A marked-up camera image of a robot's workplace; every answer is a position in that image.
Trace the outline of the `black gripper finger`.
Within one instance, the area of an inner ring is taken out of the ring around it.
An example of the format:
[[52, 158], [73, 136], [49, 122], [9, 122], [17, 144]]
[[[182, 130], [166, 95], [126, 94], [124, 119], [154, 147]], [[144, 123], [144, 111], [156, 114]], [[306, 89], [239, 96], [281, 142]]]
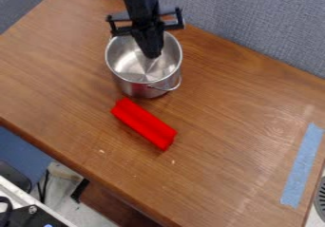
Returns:
[[163, 50], [163, 31], [155, 28], [135, 29], [131, 34], [144, 56], [158, 58]]

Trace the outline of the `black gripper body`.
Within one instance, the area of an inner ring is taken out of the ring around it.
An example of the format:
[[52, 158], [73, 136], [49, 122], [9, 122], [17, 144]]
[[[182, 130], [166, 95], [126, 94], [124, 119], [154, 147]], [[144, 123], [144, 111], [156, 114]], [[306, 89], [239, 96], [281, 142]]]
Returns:
[[114, 36], [131, 35], [135, 30], [150, 28], [163, 30], [184, 27], [184, 18], [179, 7], [162, 8], [159, 0], [123, 0], [126, 10], [107, 16]]

